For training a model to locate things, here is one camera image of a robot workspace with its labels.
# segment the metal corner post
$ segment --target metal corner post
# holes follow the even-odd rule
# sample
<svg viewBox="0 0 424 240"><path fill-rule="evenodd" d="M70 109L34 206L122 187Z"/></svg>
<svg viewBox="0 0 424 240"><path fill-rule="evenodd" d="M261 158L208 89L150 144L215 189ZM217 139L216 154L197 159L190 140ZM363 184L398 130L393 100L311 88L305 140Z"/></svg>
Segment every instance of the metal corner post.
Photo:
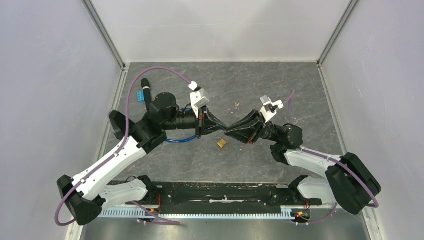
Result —
<svg viewBox="0 0 424 240"><path fill-rule="evenodd" d="M344 10L343 15L341 16L341 18L338 21L337 26L335 27L330 39L328 40L327 45L325 45L324 51L322 51L321 56L319 56L319 59L317 61L318 67L321 67L323 62L326 60L327 56L329 55L329 52L333 48L334 43L336 42L337 38L339 38L340 33L342 32L343 28L345 27L346 22L348 21L349 17L351 16L351 13L354 11L358 2L359 2L359 0L350 0L349 4L346 7L346 10Z"/></svg>
<svg viewBox="0 0 424 240"><path fill-rule="evenodd" d="M115 46L114 42L112 41L111 36L109 35L108 31L106 30L105 25L103 24L102 20L100 19L99 14L96 11L96 8L94 7L91 0L81 0L81 2L84 4L85 8L87 9L88 14L90 14L91 19L93 20L97 30L99 31L101 37L103 38L104 42L106 43L107 47L109 48L110 52L113 55L113 58L115 59L118 66L123 70L125 68L125 62L122 59L121 55L119 54L117 47Z"/></svg>

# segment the gray floor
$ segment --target gray floor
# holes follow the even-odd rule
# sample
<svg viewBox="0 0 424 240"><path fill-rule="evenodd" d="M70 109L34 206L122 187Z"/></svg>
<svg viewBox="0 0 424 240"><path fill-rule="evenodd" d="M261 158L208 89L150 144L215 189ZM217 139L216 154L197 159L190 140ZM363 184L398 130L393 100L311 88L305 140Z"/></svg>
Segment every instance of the gray floor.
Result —
<svg viewBox="0 0 424 240"><path fill-rule="evenodd" d="M263 95L273 101L284 100L295 89L293 123L303 128L304 145L326 153L342 153L317 65L313 62L131 63L118 107L122 113L131 82L151 66L172 67L196 81L209 92L210 111L228 126L252 109L259 110L259 98ZM180 107L190 102L187 84L172 73L154 70L145 77L150 81L152 96L170 92ZM130 98L129 115L135 122L146 113L144 104L137 102L137 91L141 90L141 84L137 83ZM235 103L240 104L237 110ZM288 109L280 110L272 121L278 125L288 123ZM187 138L194 135L194 130L170 131L167 135L170 139ZM217 136L228 142L222 149L214 141ZM117 143L113 135L109 137L107 150ZM275 162L271 144L258 140L254 145L245 145L224 137L222 132L188 143L165 142L120 173L116 180L148 175L152 181L290 183L307 174L304 169Z"/></svg>
<svg viewBox="0 0 424 240"><path fill-rule="evenodd" d="M313 209L312 220L328 214ZM320 224L296 227L287 220L181 219L179 226L144 225L135 219L97 218L82 240L369 240L362 214L338 210Z"/></svg>

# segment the robotic arm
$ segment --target robotic arm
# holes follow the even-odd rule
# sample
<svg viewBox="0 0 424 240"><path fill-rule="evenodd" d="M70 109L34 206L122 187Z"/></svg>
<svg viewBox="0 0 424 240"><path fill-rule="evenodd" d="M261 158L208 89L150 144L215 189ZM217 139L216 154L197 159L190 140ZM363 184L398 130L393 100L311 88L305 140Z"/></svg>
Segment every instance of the robotic arm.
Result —
<svg viewBox="0 0 424 240"><path fill-rule="evenodd" d="M319 198L328 203L337 201L352 214L358 214L371 201L371 197L363 186L345 169L334 165L331 159L340 161L357 174L373 196L381 191L378 182L356 155L348 153L337 156L309 150L302 147L300 127L292 124L274 125L271 118L277 114L278 109L284 107L280 100L272 102L267 96L262 97L260 100L263 107L260 111L253 110L241 121L227 127L208 110L208 93L194 81L189 87L193 90L190 94L191 110L180 109L175 96L168 92L160 93L152 102L147 99L148 111L144 117L136 123L129 120L125 146L122 144L125 139L126 117L116 110L109 113L114 135L121 140L118 145L90 168L73 177L64 175L57 181L61 197L63 199L68 195L64 203L79 225L90 223L102 210L113 206L131 201L151 204L155 200L158 188L147 176L113 186L108 183L125 168L162 144L167 139L166 130L194 129L198 138L224 130L225 135L245 144L253 144L259 138L276 142L270 149L277 162L305 168L325 178L313 179L303 175L295 180L291 185L297 185L303 197ZM101 168L87 177L100 165Z"/></svg>

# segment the black wire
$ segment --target black wire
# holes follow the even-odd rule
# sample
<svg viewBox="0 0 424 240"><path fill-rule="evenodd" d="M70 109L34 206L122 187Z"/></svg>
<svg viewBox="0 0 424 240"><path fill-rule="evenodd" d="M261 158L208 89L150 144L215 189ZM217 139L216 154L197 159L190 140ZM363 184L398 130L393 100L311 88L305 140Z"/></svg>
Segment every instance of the black wire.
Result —
<svg viewBox="0 0 424 240"><path fill-rule="evenodd" d="M137 177L135 177L135 176L129 176L129 177L125 180L125 182L128 182L128 179L130 179L130 178L134 178L134 180L136 180L136 179L137 179Z"/></svg>

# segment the white panel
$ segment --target white panel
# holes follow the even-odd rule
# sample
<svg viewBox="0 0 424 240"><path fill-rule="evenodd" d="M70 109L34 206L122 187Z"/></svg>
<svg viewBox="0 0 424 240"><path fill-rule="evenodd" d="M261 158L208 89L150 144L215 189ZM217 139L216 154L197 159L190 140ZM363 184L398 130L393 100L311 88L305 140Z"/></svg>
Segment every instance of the white panel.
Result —
<svg viewBox="0 0 424 240"><path fill-rule="evenodd" d="M349 0L93 0L126 62L315 61Z"/></svg>
<svg viewBox="0 0 424 240"><path fill-rule="evenodd" d="M381 184L388 240L424 234L423 12L418 0L360 1L323 65L347 148Z"/></svg>
<svg viewBox="0 0 424 240"><path fill-rule="evenodd" d="M81 1L0 5L0 239L64 239L56 181L94 163L120 69Z"/></svg>

